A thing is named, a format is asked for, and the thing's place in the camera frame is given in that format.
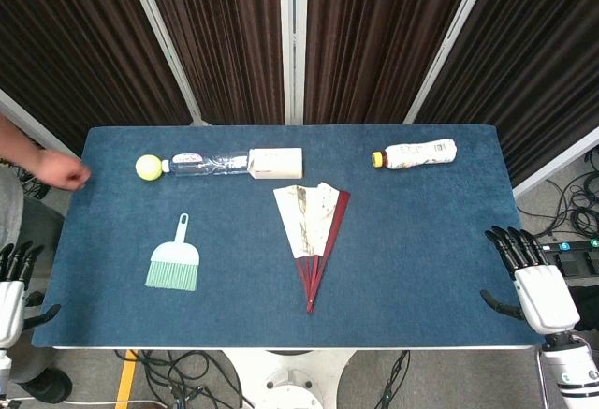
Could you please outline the bare person hand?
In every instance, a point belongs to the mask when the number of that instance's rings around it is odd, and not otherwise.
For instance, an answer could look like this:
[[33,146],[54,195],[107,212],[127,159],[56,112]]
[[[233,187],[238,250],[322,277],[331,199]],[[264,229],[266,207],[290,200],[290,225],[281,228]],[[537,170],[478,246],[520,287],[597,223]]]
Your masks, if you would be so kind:
[[43,183],[68,191],[82,189],[91,170],[78,158],[55,150],[39,150],[31,171]]

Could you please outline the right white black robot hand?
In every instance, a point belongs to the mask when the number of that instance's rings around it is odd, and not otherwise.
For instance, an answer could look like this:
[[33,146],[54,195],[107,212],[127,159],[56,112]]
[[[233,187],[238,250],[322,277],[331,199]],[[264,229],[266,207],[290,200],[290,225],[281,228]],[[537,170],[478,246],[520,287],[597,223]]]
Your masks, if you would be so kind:
[[548,262],[536,238],[524,229],[493,226],[485,232],[504,263],[519,306],[495,299],[488,290],[480,296],[495,312],[525,320],[540,335],[572,330],[580,315],[557,266]]

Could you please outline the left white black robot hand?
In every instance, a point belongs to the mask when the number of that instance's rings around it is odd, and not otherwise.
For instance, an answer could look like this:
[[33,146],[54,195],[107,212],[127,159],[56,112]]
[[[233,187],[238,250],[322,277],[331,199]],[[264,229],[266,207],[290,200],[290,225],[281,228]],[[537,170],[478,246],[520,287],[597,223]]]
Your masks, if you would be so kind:
[[54,304],[45,313],[25,318],[24,310],[40,306],[45,295],[35,291],[27,293],[37,258],[44,246],[34,246],[32,241],[9,243],[1,249],[1,350],[7,351],[21,337],[23,331],[50,322],[60,311]]

